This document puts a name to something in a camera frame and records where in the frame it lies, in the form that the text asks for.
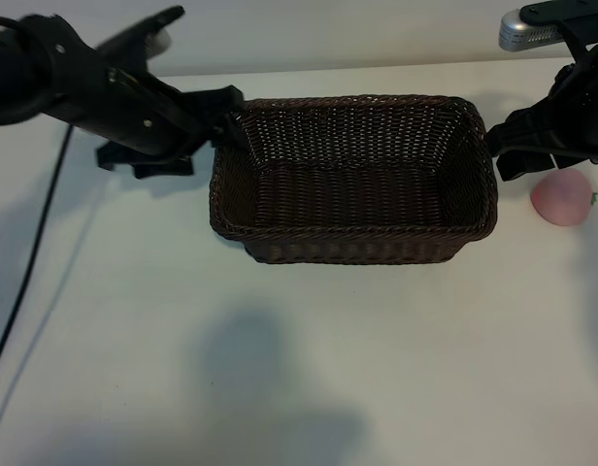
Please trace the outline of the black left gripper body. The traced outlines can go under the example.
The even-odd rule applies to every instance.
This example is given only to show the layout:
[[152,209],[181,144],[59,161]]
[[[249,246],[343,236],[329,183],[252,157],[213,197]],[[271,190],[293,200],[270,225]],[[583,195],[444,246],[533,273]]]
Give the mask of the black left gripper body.
[[206,142],[184,93],[149,72],[160,35],[176,15],[146,17],[88,46],[58,15],[34,17],[34,59],[42,72],[34,110],[148,155]]

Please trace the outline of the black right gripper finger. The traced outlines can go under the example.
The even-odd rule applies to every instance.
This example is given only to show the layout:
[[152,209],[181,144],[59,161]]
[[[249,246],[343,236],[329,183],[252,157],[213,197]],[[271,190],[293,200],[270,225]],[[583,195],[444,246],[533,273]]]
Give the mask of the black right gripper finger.
[[550,154],[526,150],[511,150],[497,156],[496,167],[503,182],[554,168]]
[[492,156],[514,150],[548,152],[551,139],[548,107],[539,102],[532,107],[511,113],[504,122],[494,125],[486,134],[485,142]]

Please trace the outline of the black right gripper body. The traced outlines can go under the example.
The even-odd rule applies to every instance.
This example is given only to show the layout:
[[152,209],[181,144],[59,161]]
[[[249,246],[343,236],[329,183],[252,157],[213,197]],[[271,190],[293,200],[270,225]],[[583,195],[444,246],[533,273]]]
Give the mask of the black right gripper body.
[[598,45],[556,76],[548,123],[557,163],[598,163]]

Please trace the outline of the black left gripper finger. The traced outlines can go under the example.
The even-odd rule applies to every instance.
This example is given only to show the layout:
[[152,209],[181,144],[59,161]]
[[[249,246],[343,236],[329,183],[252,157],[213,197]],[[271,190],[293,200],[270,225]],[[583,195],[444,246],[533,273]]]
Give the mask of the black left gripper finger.
[[96,150],[96,163],[99,168],[107,171],[114,171],[117,165],[128,165],[136,179],[194,175],[191,154],[185,150],[148,155],[115,142],[108,142]]
[[246,108],[244,94],[234,85],[220,89],[187,92],[187,111],[203,127],[205,140],[213,147],[245,147],[247,136],[238,117]]

